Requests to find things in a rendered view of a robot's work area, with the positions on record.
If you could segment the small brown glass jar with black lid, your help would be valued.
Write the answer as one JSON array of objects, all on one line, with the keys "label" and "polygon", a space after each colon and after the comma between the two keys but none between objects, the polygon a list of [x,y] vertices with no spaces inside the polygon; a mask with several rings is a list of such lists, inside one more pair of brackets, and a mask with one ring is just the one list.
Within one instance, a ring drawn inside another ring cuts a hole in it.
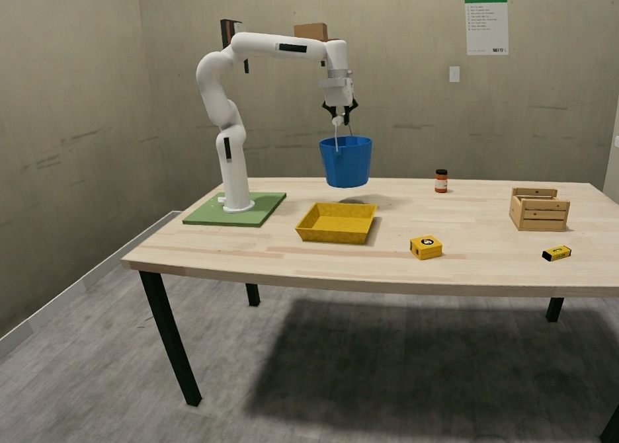
[{"label": "small brown glass jar with black lid", "polygon": [[437,169],[435,173],[434,191],[445,193],[448,185],[448,171],[445,169]]}]

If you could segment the small wooden crate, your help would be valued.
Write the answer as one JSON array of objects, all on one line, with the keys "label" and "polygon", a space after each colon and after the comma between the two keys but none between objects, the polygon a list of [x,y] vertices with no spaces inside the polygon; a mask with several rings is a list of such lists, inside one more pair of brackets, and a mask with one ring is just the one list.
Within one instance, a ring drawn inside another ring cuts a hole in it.
[{"label": "small wooden crate", "polygon": [[512,187],[509,216],[518,231],[565,232],[570,203],[556,188]]}]

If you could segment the yellow square tray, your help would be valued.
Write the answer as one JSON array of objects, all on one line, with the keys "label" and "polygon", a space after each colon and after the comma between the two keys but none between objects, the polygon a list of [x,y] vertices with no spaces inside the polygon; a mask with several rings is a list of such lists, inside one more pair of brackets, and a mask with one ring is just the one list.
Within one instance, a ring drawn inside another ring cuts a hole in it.
[{"label": "yellow square tray", "polygon": [[295,227],[302,241],[363,245],[377,205],[315,202]]}]

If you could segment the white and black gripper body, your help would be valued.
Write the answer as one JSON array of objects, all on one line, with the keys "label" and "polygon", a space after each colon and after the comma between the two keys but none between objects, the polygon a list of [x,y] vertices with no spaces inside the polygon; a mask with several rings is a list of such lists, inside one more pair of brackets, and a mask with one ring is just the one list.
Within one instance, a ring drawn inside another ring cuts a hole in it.
[{"label": "white and black gripper body", "polygon": [[352,79],[347,79],[347,86],[342,87],[325,87],[325,104],[327,106],[349,106],[352,105],[352,94],[354,97],[354,89]]}]

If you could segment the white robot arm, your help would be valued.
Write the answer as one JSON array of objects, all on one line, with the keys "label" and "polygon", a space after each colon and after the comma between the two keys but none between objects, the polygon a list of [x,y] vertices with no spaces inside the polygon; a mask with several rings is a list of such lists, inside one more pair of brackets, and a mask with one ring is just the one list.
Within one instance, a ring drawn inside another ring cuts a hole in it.
[{"label": "white robot arm", "polygon": [[221,52],[209,53],[201,60],[196,70],[196,80],[209,119],[211,123],[219,126],[221,131],[216,147],[226,197],[218,197],[218,203],[224,204],[223,208],[227,213],[246,212],[255,207],[254,201],[250,200],[243,153],[245,128],[236,105],[227,99],[220,82],[220,75],[229,73],[249,56],[312,62],[327,60],[328,78],[319,80],[319,87],[347,86],[347,79],[343,78],[352,75],[352,71],[348,69],[347,43],[344,40],[321,42],[307,38],[240,32],[233,36],[227,48]]}]

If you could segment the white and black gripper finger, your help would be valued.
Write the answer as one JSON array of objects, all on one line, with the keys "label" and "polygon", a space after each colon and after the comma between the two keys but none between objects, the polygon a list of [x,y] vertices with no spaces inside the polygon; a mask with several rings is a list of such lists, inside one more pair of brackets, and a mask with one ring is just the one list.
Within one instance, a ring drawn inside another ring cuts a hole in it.
[{"label": "white and black gripper finger", "polygon": [[323,107],[323,108],[325,108],[325,109],[327,109],[327,110],[328,110],[328,111],[332,114],[332,120],[333,120],[333,118],[334,118],[334,117],[336,117],[336,116],[337,116],[337,114],[336,114],[336,106],[331,106],[331,107],[329,107],[329,106],[327,106],[327,105],[325,104],[325,101],[324,101],[324,103],[323,103],[322,107]]},{"label": "white and black gripper finger", "polygon": [[358,106],[358,103],[356,102],[356,100],[354,99],[354,97],[352,97],[352,103],[353,105],[349,108],[349,106],[344,106],[345,109],[345,115],[344,115],[344,123],[345,125],[349,124],[349,113]]}]

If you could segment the yellow pocket level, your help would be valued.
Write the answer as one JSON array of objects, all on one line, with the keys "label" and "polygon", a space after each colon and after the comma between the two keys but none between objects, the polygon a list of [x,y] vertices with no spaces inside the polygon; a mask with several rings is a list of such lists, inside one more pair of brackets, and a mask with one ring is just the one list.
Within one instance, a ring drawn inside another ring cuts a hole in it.
[{"label": "yellow pocket level", "polygon": [[542,257],[547,261],[554,261],[571,255],[571,249],[565,245],[543,251]]}]

